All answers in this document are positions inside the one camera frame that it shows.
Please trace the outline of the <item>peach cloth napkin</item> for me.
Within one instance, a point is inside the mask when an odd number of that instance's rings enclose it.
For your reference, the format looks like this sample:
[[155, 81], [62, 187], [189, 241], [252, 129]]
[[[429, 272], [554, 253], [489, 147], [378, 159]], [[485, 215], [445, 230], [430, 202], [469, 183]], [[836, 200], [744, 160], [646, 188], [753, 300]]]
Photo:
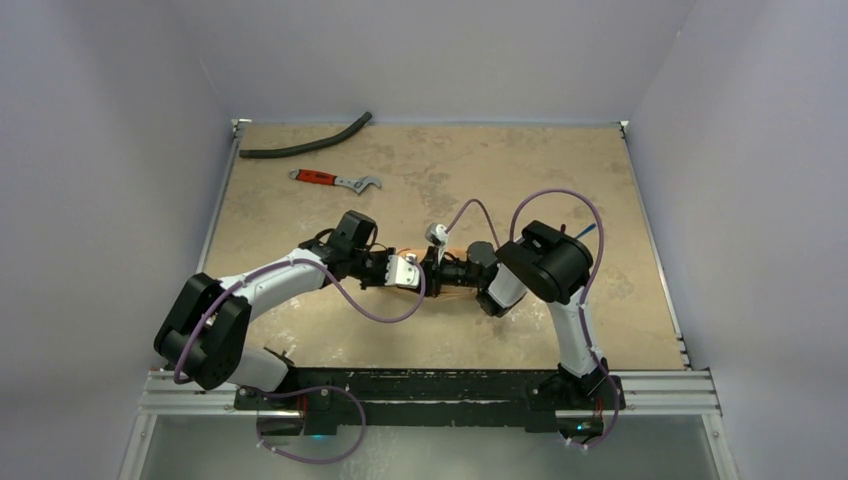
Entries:
[[458, 259], [465, 260], [468, 262], [469, 273], [472, 275], [474, 279], [474, 286], [470, 288], [466, 287], [447, 287], [444, 289], [443, 293], [435, 298], [439, 297], [458, 297], [458, 296], [468, 296], [473, 295], [478, 289], [483, 278], [483, 268], [477, 265], [472, 264], [468, 260], [467, 253], [461, 249], [449, 247], [446, 249], [443, 259]]

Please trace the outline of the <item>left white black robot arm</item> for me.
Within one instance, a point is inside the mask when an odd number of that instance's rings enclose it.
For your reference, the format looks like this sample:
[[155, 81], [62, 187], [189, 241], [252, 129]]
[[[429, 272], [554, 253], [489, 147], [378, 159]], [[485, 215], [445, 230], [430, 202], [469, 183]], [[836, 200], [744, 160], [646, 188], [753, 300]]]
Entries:
[[413, 273], [395, 249], [376, 250], [373, 219], [346, 212], [338, 225], [301, 242], [289, 254], [249, 272], [213, 278], [191, 276], [154, 340], [155, 351], [174, 368], [177, 384], [205, 390], [224, 383], [258, 389], [272, 408], [297, 399], [290, 361], [246, 345], [250, 324], [269, 310], [345, 278], [362, 288], [384, 286], [396, 271]]

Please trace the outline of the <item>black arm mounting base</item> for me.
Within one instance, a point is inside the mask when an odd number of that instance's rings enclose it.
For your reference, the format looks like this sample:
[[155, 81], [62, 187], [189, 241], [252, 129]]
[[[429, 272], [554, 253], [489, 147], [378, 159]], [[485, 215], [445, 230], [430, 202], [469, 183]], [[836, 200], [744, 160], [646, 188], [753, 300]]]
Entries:
[[554, 369], [417, 369], [291, 366], [273, 392], [241, 388], [235, 406], [285, 420], [272, 435], [333, 435], [341, 426], [512, 427], [596, 438], [625, 407], [621, 380], [598, 367], [594, 393], [553, 384]]

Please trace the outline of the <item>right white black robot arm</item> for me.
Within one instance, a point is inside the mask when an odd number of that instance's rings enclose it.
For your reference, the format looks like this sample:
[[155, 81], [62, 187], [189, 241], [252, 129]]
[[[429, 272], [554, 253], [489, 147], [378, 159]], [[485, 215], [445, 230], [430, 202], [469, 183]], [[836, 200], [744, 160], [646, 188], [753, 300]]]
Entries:
[[473, 288], [483, 312], [500, 318], [534, 294], [546, 303], [559, 344], [554, 386], [576, 407], [599, 396], [603, 356], [591, 353], [593, 332], [580, 319], [579, 299], [593, 266], [584, 244], [537, 220], [499, 248], [485, 241], [470, 244], [463, 259], [446, 250], [446, 226], [430, 225], [425, 238], [431, 243], [421, 259], [427, 296], [437, 297], [446, 287]]

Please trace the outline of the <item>red handled adjustable wrench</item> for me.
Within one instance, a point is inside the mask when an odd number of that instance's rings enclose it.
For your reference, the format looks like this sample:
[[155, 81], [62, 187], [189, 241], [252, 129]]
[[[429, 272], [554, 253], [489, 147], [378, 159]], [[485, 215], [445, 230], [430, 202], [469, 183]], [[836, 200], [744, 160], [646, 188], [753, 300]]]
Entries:
[[292, 180], [305, 183], [344, 187], [352, 190], [357, 195], [361, 195], [369, 187], [382, 188], [381, 180], [372, 175], [361, 178], [349, 178], [317, 170], [293, 169], [288, 172], [288, 177]]

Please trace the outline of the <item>aluminium frame rail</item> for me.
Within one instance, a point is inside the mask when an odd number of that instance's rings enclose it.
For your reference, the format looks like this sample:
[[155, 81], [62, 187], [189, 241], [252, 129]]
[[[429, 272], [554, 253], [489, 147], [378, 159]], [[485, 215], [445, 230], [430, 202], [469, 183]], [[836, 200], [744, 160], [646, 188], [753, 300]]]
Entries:
[[248, 123], [155, 340], [150, 479], [728, 479], [619, 126]]

